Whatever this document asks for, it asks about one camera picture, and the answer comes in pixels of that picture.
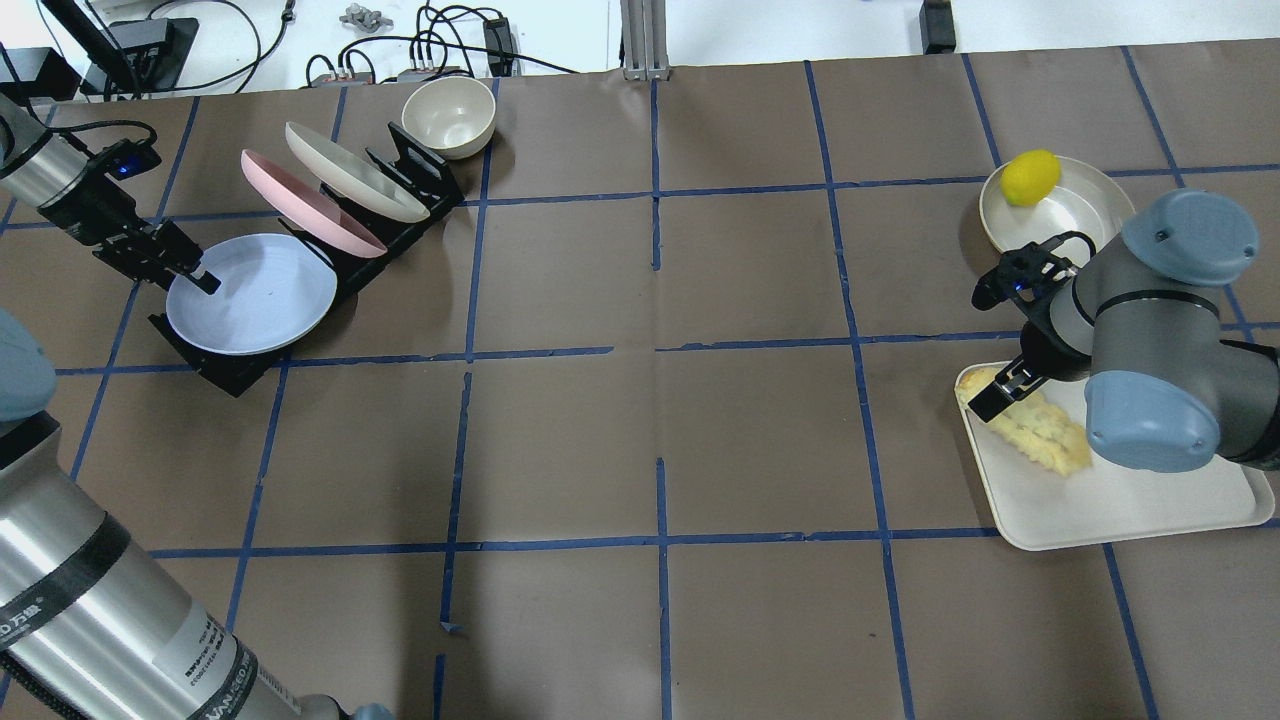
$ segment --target electrical outlet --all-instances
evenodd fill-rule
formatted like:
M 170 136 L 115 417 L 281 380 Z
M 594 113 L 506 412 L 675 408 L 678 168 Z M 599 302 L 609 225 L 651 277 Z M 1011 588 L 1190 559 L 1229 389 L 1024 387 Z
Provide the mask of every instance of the electrical outlet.
M 338 77 L 332 73 L 325 73 L 320 77 L 311 78 L 311 87 L 342 87 L 344 85 L 374 85 L 374 74 L 353 73 L 347 77 Z

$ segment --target yellow lemon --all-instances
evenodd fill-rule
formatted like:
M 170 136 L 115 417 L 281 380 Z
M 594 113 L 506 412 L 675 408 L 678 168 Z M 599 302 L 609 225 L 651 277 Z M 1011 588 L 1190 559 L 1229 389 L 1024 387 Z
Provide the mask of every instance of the yellow lemon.
M 1050 193 L 1062 177 L 1062 165 L 1048 150 L 1028 150 L 1014 158 L 1000 176 L 1000 191 L 1010 205 L 1030 206 Z

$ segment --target food item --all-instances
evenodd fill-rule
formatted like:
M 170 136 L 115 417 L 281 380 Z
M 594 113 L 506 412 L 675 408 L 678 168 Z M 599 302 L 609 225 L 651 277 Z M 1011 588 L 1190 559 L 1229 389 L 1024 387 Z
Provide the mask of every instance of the food item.
M 996 370 L 988 366 L 966 372 L 960 377 L 956 395 L 969 402 L 991 384 Z M 1038 392 L 1006 407 L 987 427 L 1023 455 L 1064 478 L 1093 465 L 1084 428 Z
M 1000 191 L 1010 205 L 1036 205 L 1057 186 L 1062 165 L 1048 150 L 1028 150 L 1012 159 L 1000 174 Z

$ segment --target white floor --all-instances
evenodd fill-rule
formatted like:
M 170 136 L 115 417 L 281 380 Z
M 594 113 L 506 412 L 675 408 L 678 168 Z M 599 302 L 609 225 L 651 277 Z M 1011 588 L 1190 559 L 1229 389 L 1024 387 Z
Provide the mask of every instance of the white floor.
M 10 47 L 51 44 L 37 13 L 38 1 L 5 0 L 5 5 L 14 6 L 5 8 L 0 41 Z M 157 3 L 95 0 L 108 22 L 143 17 Z M 419 0 L 364 3 L 396 20 L 396 28 L 383 33 L 412 35 Z M 668 0 L 671 63 L 708 65 L 913 55 L 920 51 L 916 20 L 920 3 Z M 257 24 L 262 44 L 270 44 L 279 29 L 284 0 L 241 0 L 239 4 Z M 333 58 L 347 42 L 366 37 L 338 22 L 348 4 L 349 0 L 298 0 L 297 20 L 248 90 L 300 87 L 305 85 L 307 58 L 316 53 Z M 511 18 L 521 53 L 577 70 L 604 70 L 618 64 L 618 0 L 486 0 L 486 4 Z M 952 0 L 952 13 L 959 50 L 969 53 L 1280 37 L 1280 0 Z M 184 85 L 212 79 L 255 56 L 252 33 L 230 8 L 189 1 L 168 8 L 161 15 L 201 20 L 182 78 Z M 477 19 L 457 24 L 467 45 L 484 45 Z M 76 42 L 59 26 L 52 27 L 70 63 L 77 69 L 87 67 Z M 404 42 L 370 42 L 361 49 L 372 58 L 379 79 L 408 67 Z M 488 73 L 483 54 L 474 54 L 474 63 L 477 74 Z M 1272 70 L 1260 68 L 1260 72 Z M 525 61 L 520 72 L 553 70 Z M 205 92 L 230 92 L 237 85 L 238 79 Z

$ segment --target pink plate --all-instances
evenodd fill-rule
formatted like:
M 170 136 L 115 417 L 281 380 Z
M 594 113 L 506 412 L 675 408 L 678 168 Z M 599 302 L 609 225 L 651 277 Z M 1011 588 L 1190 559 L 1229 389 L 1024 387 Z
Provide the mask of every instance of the pink plate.
M 262 155 L 241 151 L 241 170 L 273 208 L 316 238 L 356 258 L 387 254 L 387 246 L 337 202 Z

